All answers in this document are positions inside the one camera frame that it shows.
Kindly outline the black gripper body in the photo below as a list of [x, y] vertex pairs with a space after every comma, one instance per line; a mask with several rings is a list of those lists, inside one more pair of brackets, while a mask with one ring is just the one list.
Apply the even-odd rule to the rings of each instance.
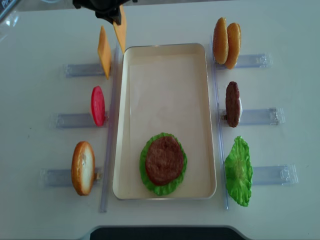
[[122, 14], [120, 6], [130, 0], [73, 0], [76, 9], [86, 8], [95, 12], [98, 19], [104, 19], [109, 23], [120, 25]]

